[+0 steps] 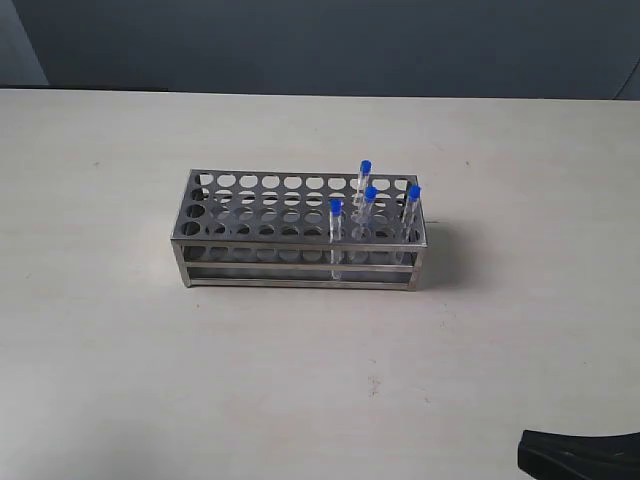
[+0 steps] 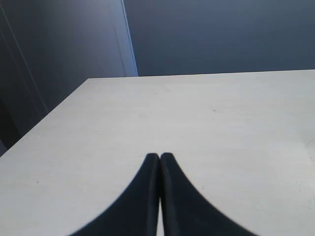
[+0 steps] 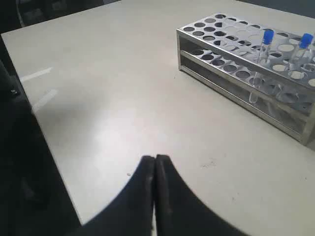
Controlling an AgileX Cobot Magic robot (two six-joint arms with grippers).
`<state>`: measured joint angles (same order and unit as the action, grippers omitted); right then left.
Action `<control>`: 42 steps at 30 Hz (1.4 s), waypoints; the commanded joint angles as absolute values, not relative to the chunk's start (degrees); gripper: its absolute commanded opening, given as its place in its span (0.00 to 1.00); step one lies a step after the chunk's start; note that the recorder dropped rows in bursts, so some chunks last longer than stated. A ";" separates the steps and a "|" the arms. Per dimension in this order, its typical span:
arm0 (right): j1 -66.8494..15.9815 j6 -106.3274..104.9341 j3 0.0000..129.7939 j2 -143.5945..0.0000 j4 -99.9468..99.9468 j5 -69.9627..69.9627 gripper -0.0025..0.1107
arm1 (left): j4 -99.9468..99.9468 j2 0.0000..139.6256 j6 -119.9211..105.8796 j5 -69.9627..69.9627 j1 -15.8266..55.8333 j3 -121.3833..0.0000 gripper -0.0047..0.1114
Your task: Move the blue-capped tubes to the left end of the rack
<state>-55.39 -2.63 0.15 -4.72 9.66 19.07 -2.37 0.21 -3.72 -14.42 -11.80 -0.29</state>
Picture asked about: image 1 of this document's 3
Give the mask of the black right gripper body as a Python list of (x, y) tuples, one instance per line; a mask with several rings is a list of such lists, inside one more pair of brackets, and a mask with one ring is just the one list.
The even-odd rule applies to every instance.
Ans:
[(638, 479), (639, 433), (588, 437), (524, 430), (517, 465), (534, 479)]

